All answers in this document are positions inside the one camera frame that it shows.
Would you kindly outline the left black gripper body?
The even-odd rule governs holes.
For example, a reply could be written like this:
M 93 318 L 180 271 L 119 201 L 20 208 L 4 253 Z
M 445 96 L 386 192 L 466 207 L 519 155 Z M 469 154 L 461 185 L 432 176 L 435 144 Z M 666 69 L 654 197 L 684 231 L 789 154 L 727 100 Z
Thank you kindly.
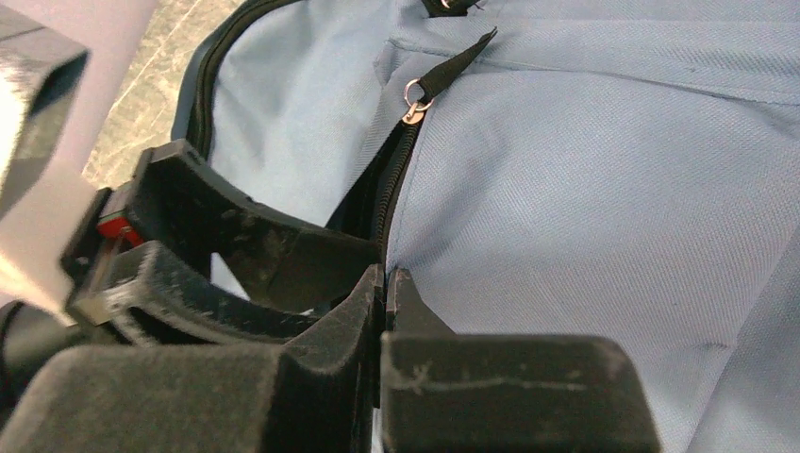
M 138 194 L 137 184 L 123 184 L 100 189 L 93 196 L 59 258 L 75 285 L 74 294 L 104 289 L 117 258 L 145 242 L 143 227 L 133 213 Z

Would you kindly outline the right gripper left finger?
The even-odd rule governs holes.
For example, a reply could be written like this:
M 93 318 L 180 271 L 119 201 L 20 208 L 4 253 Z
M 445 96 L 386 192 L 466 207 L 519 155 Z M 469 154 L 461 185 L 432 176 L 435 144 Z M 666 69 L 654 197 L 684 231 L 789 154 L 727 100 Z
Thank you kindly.
M 5 452 L 367 452 L 374 311 L 369 267 L 283 345 L 83 345 L 50 359 L 1 434 Z

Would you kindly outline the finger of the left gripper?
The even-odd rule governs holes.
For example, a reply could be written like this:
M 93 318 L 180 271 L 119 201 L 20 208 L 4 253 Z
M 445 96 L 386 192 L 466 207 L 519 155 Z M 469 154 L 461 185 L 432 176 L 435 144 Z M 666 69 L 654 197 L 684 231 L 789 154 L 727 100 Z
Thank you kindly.
M 341 299 L 379 261 L 376 243 L 254 201 L 186 141 L 142 152 L 127 220 L 208 276 L 218 254 L 251 302 L 300 313 Z
M 158 241 L 126 251 L 117 240 L 102 241 L 67 311 L 142 346 L 283 344 L 318 320 L 230 294 Z

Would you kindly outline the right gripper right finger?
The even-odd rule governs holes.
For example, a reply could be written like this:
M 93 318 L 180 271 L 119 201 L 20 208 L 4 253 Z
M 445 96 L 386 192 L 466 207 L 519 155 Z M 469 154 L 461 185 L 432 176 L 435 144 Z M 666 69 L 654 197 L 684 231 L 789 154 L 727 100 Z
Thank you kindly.
M 381 339 L 387 452 L 658 452 L 639 375 L 596 336 L 466 335 L 391 273 Z

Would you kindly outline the blue-grey backpack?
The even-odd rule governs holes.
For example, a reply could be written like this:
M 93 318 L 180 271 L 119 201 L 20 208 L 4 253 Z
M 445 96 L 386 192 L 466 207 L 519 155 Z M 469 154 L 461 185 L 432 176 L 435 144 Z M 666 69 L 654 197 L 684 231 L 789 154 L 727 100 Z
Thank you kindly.
M 668 452 L 799 448 L 795 1 L 248 1 L 173 135 L 324 224 L 419 94 L 388 264 L 459 332 L 609 337 Z

